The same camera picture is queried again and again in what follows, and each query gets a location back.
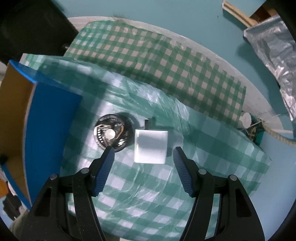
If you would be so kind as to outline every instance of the checkered tablecloth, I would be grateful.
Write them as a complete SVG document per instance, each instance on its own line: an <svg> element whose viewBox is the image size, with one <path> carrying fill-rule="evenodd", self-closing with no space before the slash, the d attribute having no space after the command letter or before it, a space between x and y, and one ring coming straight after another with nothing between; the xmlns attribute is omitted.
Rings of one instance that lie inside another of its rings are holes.
<svg viewBox="0 0 296 241"><path fill-rule="evenodd" d="M134 127L155 117L157 126L169 130L168 149L181 146L213 175L237 175L248 193L256 190L269 167L268 156L241 132L151 85L71 58L28 55L23 63L83 96L65 145L63 175L101 156L93 128L99 117L110 113L126 115ZM131 145L115 154L104 191L93 198L102 229L134 241L177 241L194 200L184 192L171 153L164 165L140 164L133 162L133 149ZM72 196L68 205L74 211ZM218 205L215 196L207 237L214 233Z"/></svg>
<svg viewBox="0 0 296 241"><path fill-rule="evenodd" d="M214 61L162 34L118 21L88 23L64 55L150 84L237 127L246 88Z"/></svg>

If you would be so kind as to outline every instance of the white square object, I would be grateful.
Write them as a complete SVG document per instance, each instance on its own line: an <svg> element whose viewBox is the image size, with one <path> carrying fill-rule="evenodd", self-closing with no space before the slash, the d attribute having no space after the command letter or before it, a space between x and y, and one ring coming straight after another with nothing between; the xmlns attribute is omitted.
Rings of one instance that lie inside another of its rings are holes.
<svg viewBox="0 0 296 241"><path fill-rule="evenodd" d="M168 147L168 131L135 130L136 163L164 164Z"/></svg>

